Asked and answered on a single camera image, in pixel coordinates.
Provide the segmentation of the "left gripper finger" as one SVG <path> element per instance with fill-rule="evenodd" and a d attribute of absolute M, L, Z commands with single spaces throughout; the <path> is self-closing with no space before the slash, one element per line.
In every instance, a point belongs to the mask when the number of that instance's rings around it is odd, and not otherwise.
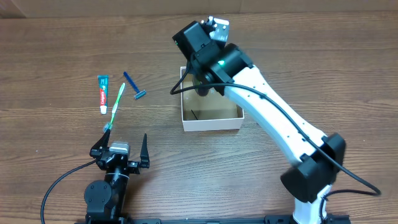
<path fill-rule="evenodd" d="M 141 153 L 140 153 L 141 162 L 149 162 L 149 153 L 147 149 L 147 134 L 144 134 Z"/>
<path fill-rule="evenodd" d="M 91 148 L 92 150 L 99 150 L 103 148 L 107 148 L 108 142 L 109 142 L 109 137 L 110 137 L 111 130 L 107 129 L 103 136 L 94 144 L 94 146 Z"/>

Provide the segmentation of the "green white toothbrush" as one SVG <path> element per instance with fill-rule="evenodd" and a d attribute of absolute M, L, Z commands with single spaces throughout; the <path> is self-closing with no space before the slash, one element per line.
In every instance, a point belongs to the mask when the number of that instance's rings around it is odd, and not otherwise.
<path fill-rule="evenodd" d="M 121 97 L 122 97 L 122 95 L 123 95 L 123 92 L 124 92 L 124 89 L 125 89 L 125 85 L 126 85 L 126 84 L 123 83 L 123 84 L 120 86 L 120 88 L 119 88 L 118 96 L 117 96 L 117 98 L 116 98 L 116 101 L 115 101 L 115 103 L 114 103 L 114 105 L 113 105 L 113 108 L 112 108 L 112 111 L 111 111 L 111 120 L 110 120 L 110 122 L 106 123 L 105 126 L 104 126 L 104 128 L 103 128 L 103 132 L 104 132 L 104 133 L 105 133 L 106 131 L 108 131 L 108 130 L 112 130 L 112 128 L 113 128 L 114 119 L 115 119 L 115 117 L 116 117 L 116 112 L 117 112 L 117 110 L 118 110 L 119 102 L 120 102 L 120 99 L 121 99 Z"/>

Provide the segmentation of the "blue disposable razor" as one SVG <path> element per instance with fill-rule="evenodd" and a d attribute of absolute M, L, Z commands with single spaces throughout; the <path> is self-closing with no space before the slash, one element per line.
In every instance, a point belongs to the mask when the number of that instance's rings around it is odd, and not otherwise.
<path fill-rule="evenodd" d="M 135 100 L 138 100 L 146 95 L 147 92 L 145 90 L 140 90 L 127 72 L 124 72 L 123 75 L 126 78 L 126 80 L 129 82 L 129 84 L 132 86 L 134 91 L 136 92 L 136 94 L 134 95 Z"/>

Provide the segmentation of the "Colgate toothpaste tube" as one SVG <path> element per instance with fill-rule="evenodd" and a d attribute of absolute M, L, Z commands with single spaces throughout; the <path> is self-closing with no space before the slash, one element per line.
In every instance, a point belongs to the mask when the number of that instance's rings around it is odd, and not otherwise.
<path fill-rule="evenodd" d="M 101 114 L 106 114 L 108 110 L 108 75 L 98 75 L 98 83 L 100 90 L 100 112 Z"/>

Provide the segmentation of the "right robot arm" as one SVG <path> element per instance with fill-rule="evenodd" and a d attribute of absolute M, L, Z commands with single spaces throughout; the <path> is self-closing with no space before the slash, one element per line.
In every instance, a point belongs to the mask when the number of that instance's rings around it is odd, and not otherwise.
<path fill-rule="evenodd" d="M 276 142 L 291 167 L 281 175 L 295 199 L 291 215 L 267 215 L 263 223 L 349 223 L 347 215 L 326 212 L 326 196 L 345 155 L 345 140 L 327 136 L 306 122 L 265 81 L 237 45 L 227 44 L 229 23 L 209 17 L 193 21 L 172 38 L 198 80 L 199 95 L 214 88 L 247 111 Z"/>

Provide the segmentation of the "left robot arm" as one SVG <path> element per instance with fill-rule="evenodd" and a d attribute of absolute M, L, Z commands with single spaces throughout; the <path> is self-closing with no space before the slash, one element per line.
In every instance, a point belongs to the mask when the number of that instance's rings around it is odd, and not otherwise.
<path fill-rule="evenodd" d="M 90 156 L 105 171 L 105 176 L 85 189 L 86 223 L 132 223 L 132 218 L 122 212 L 129 176 L 139 174 L 141 168 L 150 167 L 146 135 L 142 141 L 140 161 L 131 161 L 129 143 L 115 141 L 108 144 L 110 134 L 111 131 L 107 130 L 90 149 Z"/>

